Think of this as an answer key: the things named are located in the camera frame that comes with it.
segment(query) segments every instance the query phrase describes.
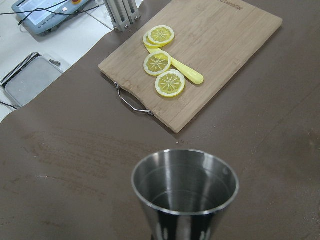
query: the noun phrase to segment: stainless steel cup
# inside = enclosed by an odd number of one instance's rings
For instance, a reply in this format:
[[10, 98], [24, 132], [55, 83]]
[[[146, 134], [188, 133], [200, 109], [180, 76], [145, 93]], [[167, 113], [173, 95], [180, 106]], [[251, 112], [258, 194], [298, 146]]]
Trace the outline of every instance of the stainless steel cup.
[[191, 149], [147, 156], [131, 181], [155, 240], [209, 240], [239, 191], [228, 164]]

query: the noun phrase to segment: cup rim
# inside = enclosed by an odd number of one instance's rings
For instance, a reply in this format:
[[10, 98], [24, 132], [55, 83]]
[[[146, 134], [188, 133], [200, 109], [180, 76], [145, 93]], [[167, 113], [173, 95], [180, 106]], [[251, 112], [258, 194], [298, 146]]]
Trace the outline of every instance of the cup rim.
[[[235, 190], [232, 194], [232, 196], [226, 201], [224, 202], [223, 204], [215, 207], [215, 208], [211, 208], [211, 209], [208, 209], [208, 210], [204, 210], [204, 211], [196, 211], [196, 212], [184, 212], [184, 211], [174, 211], [174, 210], [169, 210], [167, 208], [163, 208], [163, 207], [160, 207], [158, 205], [155, 205], [153, 204], [152, 202], [150, 202], [149, 200], [147, 200], [145, 197], [143, 197], [140, 192], [138, 191], [138, 189], [136, 188], [136, 185], [135, 185], [135, 181], [134, 181], [134, 177], [135, 177], [135, 173], [137, 171], [137, 169], [139, 168], [139, 166], [145, 162], [148, 158], [154, 156], [154, 155], [157, 155], [157, 154], [160, 154], [160, 153], [167, 153], [167, 152], [172, 152], [172, 151], [188, 151], [188, 152], [197, 152], [197, 153], [200, 153], [200, 154], [204, 154], [204, 155], [209, 155], [211, 157], [213, 157], [214, 159], [218, 160], [219, 162], [221, 162], [222, 164], [224, 164], [227, 168], [229, 168], [229, 170], [232, 172], [233, 176], [234, 176], [234, 180], [235, 180]], [[217, 213], [223, 209], [225, 209], [227, 206], [229, 206], [233, 201], [234, 199], [236, 198], [238, 192], [239, 192], [239, 179], [238, 179], [238, 176], [236, 174], [236, 172], [232, 169], [232, 167], [229, 166], [229, 164], [227, 164], [225, 161], [223, 161], [222, 159], [212, 155], [212, 154], [209, 154], [207, 152], [204, 152], [204, 151], [201, 151], [201, 150], [196, 150], [196, 149], [176, 149], [176, 148], [171, 148], [171, 149], [166, 149], [166, 150], [161, 150], [161, 151], [158, 151], [158, 152], [155, 152], [155, 153], [152, 153], [152, 154], [149, 154], [148, 156], [144, 157], [142, 160], [140, 160], [140, 162], [138, 162], [138, 164], [134, 167], [134, 170], [132, 172], [132, 175], [131, 175], [131, 185], [133, 187], [133, 190], [135, 192], [135, 194], [138, 196], [138, 198], [144, 203], [146, 204], [147, 206], [157, 210], [157, 211], [160, 211], [160, 212], [164, 212], [164, 213], [167, 213], [167, 214], [171, 214], [171, 215], [177, 215], [177, 216], [200, 216], [200, 215], [209, 215], [209, 214], [212, 214], [212, 213]]]

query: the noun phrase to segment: yellow knife handle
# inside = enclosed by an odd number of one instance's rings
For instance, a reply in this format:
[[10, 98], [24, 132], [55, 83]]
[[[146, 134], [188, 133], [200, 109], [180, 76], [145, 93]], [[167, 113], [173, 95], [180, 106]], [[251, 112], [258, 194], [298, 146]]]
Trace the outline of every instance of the yellow knife handle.
[[174, 59], [173, 57], [171, 57], [171, 64], [175, 66], [176, 69], [178, 69], [187, 79], [189, 79], [194, 84], [202, 84], [202, 82], [204, 81], [204, 76], [202, 76], [192, 68], [179, 62], [178, 60]]

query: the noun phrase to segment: blue control device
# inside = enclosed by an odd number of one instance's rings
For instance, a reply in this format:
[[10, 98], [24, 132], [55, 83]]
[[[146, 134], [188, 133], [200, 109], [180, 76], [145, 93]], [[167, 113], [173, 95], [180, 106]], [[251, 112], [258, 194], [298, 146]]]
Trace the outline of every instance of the blue control device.
[[67, 0], [64, 2], [63, 0], [19, 0], [12, 5], [12, 10], [17, 13], [21, 20], [28, 16], [24, 20], [25, 25], [35, 34], [42, 34], [51, 32], [62, 22], [75, 16], [84, 8], [88, 1], [89, 0]]

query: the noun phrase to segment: wooden cutting board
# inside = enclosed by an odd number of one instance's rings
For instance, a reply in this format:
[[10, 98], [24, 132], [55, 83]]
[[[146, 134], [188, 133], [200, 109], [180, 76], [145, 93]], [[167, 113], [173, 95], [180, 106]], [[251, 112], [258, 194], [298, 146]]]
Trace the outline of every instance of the wooden cutting board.
[[[281, 24], [281, 18], [241, 0], [172, 0], [98, 67], [178, 133]], [[143, 68], [149, 54], [143, 35], [158, 25], [175, 33], [162, 50], [204, 76], [200, 85], [187, 80], [174, 98], [160, 96], [156, 77]]]

